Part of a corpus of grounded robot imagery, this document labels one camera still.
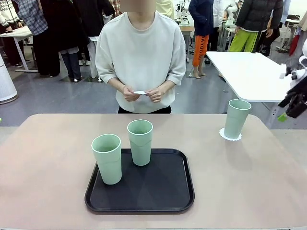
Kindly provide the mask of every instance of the white paper coaster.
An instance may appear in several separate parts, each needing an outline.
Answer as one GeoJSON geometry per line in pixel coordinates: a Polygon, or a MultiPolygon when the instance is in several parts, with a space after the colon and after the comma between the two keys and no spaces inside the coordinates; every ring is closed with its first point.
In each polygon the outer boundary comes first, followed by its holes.
{"type": "Polygon", "coordinates": [[[146,94],[145,91],[135,91],[134,94],[146,94]]]}
{"type": "Polygon", "coordinates": [[[242,138],[242,135],[241,135],[241,134],[239,135],[239,137],[238,137],[237,139],[228,138],[228,137],[225,136],[224,131],[225,131],[225,128],[222,128],[222,129],[220,130],[220,135],[221,135],[222,138],[224,138],[224,139],[226,139],[226,140],[237,141],[237,140],[241,140],[241,138],[242,138]]]}

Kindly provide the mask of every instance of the light green cup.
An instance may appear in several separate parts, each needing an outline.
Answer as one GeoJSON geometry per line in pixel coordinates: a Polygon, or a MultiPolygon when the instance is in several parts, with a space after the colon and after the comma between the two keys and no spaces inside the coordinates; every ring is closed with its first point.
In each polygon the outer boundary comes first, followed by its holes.
{"type": "Polygon", "coordinates": [[[234,99],[229,101],[224,134],[231,139],[237,139],[251,109],[251,104],[234,99]]]}
{"type": "Polygon", "coordinates": [[[121,180],[121,140],[114,134],[95,138],[92,151],[95,155],[102,180],[106,184],[116,184],[121,180]]]}
{"type": "Polygon", "coordinates": [[[127,126],[132,159],[138,166],[147,165],[150,161],[153,125],[146,120],[135,120],[127,126]]]}

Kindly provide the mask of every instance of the orange pants with text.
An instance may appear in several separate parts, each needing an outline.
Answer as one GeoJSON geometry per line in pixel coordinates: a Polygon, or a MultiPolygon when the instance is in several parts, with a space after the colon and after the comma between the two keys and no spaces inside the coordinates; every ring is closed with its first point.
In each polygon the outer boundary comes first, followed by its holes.
{"type": "Polygon", "coordinates": [[[209,35],[207,36],[196,36],[195,37],[195,50],[193,58],[193,66],[197,67],[200,64],[201,56],[207,53],[207,47],[209,42],[209,35]]]}

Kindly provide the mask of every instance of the black jacket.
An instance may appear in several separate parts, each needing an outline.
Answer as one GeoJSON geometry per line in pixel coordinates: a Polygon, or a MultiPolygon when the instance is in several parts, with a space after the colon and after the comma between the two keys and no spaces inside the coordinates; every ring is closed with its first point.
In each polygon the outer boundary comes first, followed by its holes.
{"type": "Polygon", "coordinates": [[[40,0],[52,42],[58,51],[85,46],[89,39],[70,0],[40,0]]]}
{"type": "Polygon", "coordinates": [[[189,12],[194,19],[195,35],[213,33],[213,0],[192,0],[189,12]]]}
{"type": "Polygon", "coordinates": [[[73,4],[79,12],[88,37],[100,35],[102,27],[105,25],[103,12],[106,16],[115,13],[109,0],[73,0],[73,4]]]}
{"type": "Polygon", "coordinates": [[[276,29],[283,15],[283,0],[244,0],[236,25],[245,30],[263,31],[267,28],[272,10],[271,28],[276,29]]]}

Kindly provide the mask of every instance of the green pants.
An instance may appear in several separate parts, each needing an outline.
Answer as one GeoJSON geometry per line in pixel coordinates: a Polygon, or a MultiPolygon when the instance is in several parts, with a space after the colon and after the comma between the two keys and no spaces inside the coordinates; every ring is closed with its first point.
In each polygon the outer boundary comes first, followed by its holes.
{"type": "Polygon", "coordinates": [[[241,52],[244,45],[244,52],[253,51],[257,39],[257,34],[257,32],[247,32],[245,30],[240,29],[235,35],[235,38],[231,43],[229,51],[241,52]]]}

